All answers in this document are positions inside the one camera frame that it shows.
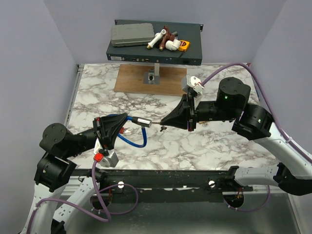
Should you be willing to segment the white elbow pipe fitting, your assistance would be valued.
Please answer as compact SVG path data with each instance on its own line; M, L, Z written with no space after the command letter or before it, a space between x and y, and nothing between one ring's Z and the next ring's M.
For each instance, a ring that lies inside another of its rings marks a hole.
M181 41L175 39L174 41L171 41L171 40L168 40L166 43L165 43L165 48L170 50L170 51L176 51L179 49L181 45Z

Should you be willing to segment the blue cable lock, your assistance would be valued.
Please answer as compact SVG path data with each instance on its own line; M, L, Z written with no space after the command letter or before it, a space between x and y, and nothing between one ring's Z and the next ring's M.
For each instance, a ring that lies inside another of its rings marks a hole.
M152 122L149 119L145 119L142 117L134 117L134 116L130 116L129 114L127 114L127 122L132 122L134 125L139 126L140 128L140 136L141 136L141 142L135 142L130 140L129 138L127 138L126 136L124 136L123 134L119 134L118 138L120 140L122 140L123 142L125 142L126 144L135 147L135 148L144 148L147 145L148 139L147 139L147 131L146 128L151 127Z

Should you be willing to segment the brass padlock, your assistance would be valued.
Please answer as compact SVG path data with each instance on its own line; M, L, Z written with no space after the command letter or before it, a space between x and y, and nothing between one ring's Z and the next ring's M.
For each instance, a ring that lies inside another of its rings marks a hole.
M208 126L209 122L208 121L200 121L198 124L202 126Z

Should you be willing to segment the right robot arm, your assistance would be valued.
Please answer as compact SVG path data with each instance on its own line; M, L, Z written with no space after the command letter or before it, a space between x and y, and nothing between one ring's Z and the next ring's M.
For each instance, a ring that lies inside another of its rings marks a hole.
M215 101L202 101L204 87L199 78L184 78L185 94L179 104L160 124L194 131L197 123L229 121L232 131L254 141L273 154L279 163L261 168L232 166L224 179L225 187L235 191L251 185L276 186L297 196L312 192L312 164L299 152L302 148L283 136L273 116L263 107L249 104L251 88L241 80L229 77L219 83Z

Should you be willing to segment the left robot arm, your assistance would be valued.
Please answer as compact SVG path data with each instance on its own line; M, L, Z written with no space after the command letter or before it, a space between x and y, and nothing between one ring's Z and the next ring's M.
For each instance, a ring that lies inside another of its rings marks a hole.
M126 113L97 117L91 129L73 134L63 124L53 123L42 134L40 147L45 154L37 164L34 197L23 234L64 234L70 222L82 211L101 222L109 222L111 215L104 205L106 218L83 208L93 195L100 195L108 187L108 180L96 175L96 165L115 167L118 157L113 152L114 144L123 125L132 120ZM68 200L61 200L61 194L70 180L76 164L69 161L71 156L93 150L94 163L91 175L80 183Z

